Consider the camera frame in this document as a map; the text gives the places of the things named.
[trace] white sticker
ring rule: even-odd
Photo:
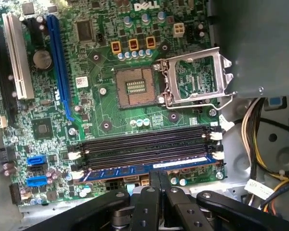
[[[77,77],[76,78],[76,87],[77,88],[87,88],[89,86],[88,77]]]
[[[168,162],[168,163],[163,163],[163,164],[156,164],[156,165],[153,165],[153,168],[185,165],[185,164],[197,163],[201,161],[207,161],[207,159],[205,157],[201,157],[201,158],[195,158],[195,159],[180,160],[180,161]]]
[[[251,194],[255,194],[263,200],[266,200],[272,193],[274,193],[273,189],[252,179],[249,179],[249,181],[247,181],[244,189]]]

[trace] chipset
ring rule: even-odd
[[[79,42],[87,43],[93,40],[92,25],[90,20],[76,22],[76,31]]]
[[[120,108],[155,103],[155,86],[151,68],[126,69],[116,72]]]

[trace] green circuit board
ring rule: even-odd
[[[30,14],[27,14],[29,5],[24,7],[28,2],[34,6]],[[7,12],[25,19],[48,14],[59,19],[71,93],[70,109],[75,120],[72,122],[66,118],[54,68],[40,70],[33,61],[39,50],[51,53],[49,35],[43,34],[43,45],[37,48],[23,25],[35,98],[18,101],[14,125],[3,129],[4,145],[15,146],[17,154],[17,173],[11,176],[13,183],[24,185],[28,177],[34,176],[27,170],[28,156],[45,154],[48,167],[69,172],[74,161],[66,159],[67,146],[81,141],[218,124],[218,115],[210,116],[209,107],[169,111],[161,106],[158,96],[164,91],[164,79],[152,70],[155,60],[211,48],[205,1],[157,0],[151,2],[155,8],[135,10],[138,3],[137,0],[0,0],[1,24],[1,15]],[[160,11],[166,14],[163,21],[158,18]],[[149,17],[145,24],[144,14]],[[132,21],[131,26],[125,24],[127,16]],[[184,23],[182,38],[174,38],[174,23]],[[154,37],[155,44],[150,55],[144,58],[125,58],[122,61],[112,49],[112,42],[118,42],[123,55],[131,53],[130,40],[136,39],[138,50],[145,51],[148,37]],[[210,60],[178,65],[182,98],[215,90]],[[193,72],[198,73],[197,78],[190,77]],[[177,116],[176,120],[171,119],[173,114]],[[0,115],[6,115],[1,90]],[[149,125],[143,125],[145,120],[149,120]],[[214,181],[215,174],[216,171],[209,167],[201,181],[191,178],[189,183]],[[88,197],[108,191],[109,183],[97,181],[93,184]],[[120,181],[116,184],[116,187],[124,187]],[[80,198],[78,193],[82,187],[81,184],[69,185],[62,178],[51,186],[35,189],[32,197],[45,194],[48,202],[73,200]],[[29,204],[27,198],[21,205]]]

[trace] dell logo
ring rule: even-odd
[[[153,1],[153,2],[143,2],[143,3],[135,3],[134,4],[134,9],[135,11],[141,11],[141,10],[148,10],[148,9],[157,9],[160,8],[158,5],[158,1]]]

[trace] blue sata port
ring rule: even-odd
[[[28,187],[39,187],[47,185],[47,177],[40,176],[40,177],[30,177],[27,179],[27,186]]]
[[[71,95],[69,92],[66,61],[64,58],[63,46],[60,36],[59,20],[54,15],[48,15],[46,21],[50,36],[50,45],[53,55],[57,85],[60,93],[60,100],[64,105],[67,119],[74,121],[70,110]]]
[[[27,158],[27,165],[42,165],[46,163],[46,156],[45,155],[37,155],[33,157]]]

